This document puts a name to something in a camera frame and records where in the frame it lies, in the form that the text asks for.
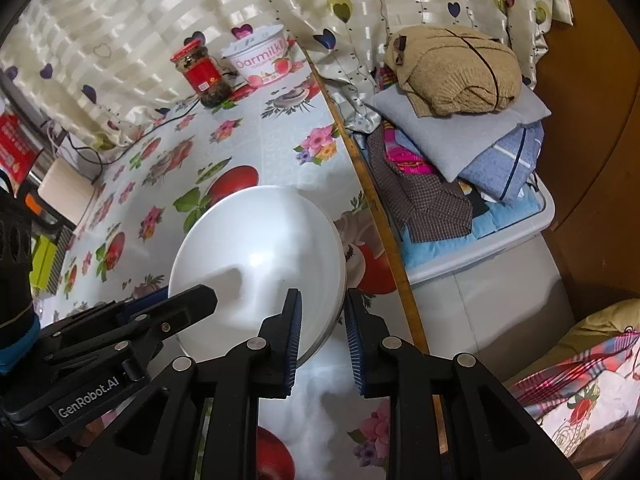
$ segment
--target glass jar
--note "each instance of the glass jar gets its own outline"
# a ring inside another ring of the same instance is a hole
[[[209,50],[202,44],[202,40],[188,43],[172,56],[171,61],[198,93],[205,108],[215,108],[231,95],[231,87],[213,64]]]

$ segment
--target red jar label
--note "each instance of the red jar label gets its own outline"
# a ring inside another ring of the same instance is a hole
[[[184,72],[184,77],[196,92],[206,92],[221,79],[220,72],[209,58],[201,60]]]

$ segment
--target gray pillow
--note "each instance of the gray pillow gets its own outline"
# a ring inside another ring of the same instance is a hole
[[[519,124],[535,123],[551,115],[525,85],[509,108],[487,114],[419,118],[397,84],[366,99],[365,104],[402,130],[449,182]]]

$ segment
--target red sign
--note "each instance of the red sign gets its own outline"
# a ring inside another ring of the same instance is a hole
[[[13,114],[0,115],[0,166],[18,184],[24,182],[38,154],[24,138]]]
[[[184,73],[191,87],[199,93],[206,92],[211,86],[220,81],[220,72],[208,58],[201,59]]]

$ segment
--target white bowl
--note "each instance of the white bowl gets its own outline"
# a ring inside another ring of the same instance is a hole
[[[340,235],[295,190],[257,186],[230,195],[191,228],[174,261],[169,297],[199,283],[218,297],[215,312],[180,332],[197,362],[226,354],[282,311],[287,290],[302,293],[298,366],[335,326],[346,282]]]

